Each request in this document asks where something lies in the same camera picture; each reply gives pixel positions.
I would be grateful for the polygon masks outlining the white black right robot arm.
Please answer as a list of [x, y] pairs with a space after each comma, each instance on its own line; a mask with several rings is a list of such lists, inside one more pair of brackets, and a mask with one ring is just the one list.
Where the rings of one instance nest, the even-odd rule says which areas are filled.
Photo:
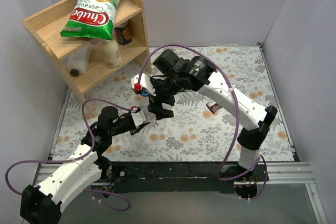
[[233, 87], [227, 76], [215, 63], [197, 52], [191, 59], [179, 57], [171, 49], [164, 50], [153, 63], [160, 76], [139, 75], [138, 84], [149, 94], [148, 111], [157, 120], [172, 118], [174, 96], [184, 91], [195, 91], [225, 109], [236, 119], [242, 130], [234, 132], [234, 139], [241, 145], [238, 164], [225, 172], [225, 177], [239, 176], [251, 180], [256, 174], [260, 159], [260, 146], [277, 115], [277, 108], [265, 107]]

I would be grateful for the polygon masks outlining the blue label water bottle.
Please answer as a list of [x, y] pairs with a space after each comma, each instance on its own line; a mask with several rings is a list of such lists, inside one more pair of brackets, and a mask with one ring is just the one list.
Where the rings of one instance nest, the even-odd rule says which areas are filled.
[[146, 90], [142, 91], [142, 93], [140, 93], [140, 96], [142, 97], [148, 97], [148, 92]]

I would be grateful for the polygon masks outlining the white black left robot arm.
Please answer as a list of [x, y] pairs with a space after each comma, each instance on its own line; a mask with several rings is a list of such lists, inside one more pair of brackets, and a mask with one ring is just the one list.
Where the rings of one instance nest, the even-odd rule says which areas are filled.
[[65, 208], [90, 184], [111, 178], [111, 164], [103, 153], [112, 138], [126, 132], [134, 135], [146, 125], [139, 107], [123, 115], [114, 106], [103, 108], [66, 163], [37, 186], [28, 185], [23, 190], [20, 216], [29, 223], [58, 223]]

